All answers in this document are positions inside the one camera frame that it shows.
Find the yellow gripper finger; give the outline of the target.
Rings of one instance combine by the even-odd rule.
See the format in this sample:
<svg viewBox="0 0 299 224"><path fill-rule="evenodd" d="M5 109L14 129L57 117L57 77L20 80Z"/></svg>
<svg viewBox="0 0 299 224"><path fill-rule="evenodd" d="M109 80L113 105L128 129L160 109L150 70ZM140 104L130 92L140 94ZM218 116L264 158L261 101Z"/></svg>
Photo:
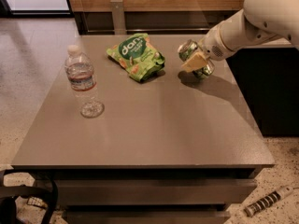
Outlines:
<svg viewBox="0 0 299 224"><path fill-rule="evenodd" d="M195 52L182 66L181 68L190 73L195 70L199 70L207 65L207 59L203 51Z"/></svg>

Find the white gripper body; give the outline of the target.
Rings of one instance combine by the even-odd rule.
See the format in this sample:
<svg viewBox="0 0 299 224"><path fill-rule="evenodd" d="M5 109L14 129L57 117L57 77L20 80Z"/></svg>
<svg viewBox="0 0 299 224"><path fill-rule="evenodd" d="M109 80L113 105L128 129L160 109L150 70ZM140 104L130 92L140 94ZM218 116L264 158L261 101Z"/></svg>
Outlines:
<svg viewBox="0 0 299 224"><path fill-rule="evenodd" d="M221 39L220 28L219 25L214 26L199 41L201 50L209 59L215 61L221 61L233 55L233 52L224 45Z"/></svg>

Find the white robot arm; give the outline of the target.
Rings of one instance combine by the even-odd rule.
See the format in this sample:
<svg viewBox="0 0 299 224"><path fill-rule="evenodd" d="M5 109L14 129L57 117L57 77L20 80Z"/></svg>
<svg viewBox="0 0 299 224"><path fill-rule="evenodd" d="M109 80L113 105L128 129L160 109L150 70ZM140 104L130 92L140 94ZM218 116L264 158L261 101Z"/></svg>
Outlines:
<svg viewBox="0 0 299 224"><path fill-rule="evenodd" d="M178 54L184 71L202 71L244 47L281 37L299 48L299 0L244 0L241 10L211 28L200 41L182 44Z"/></svg>

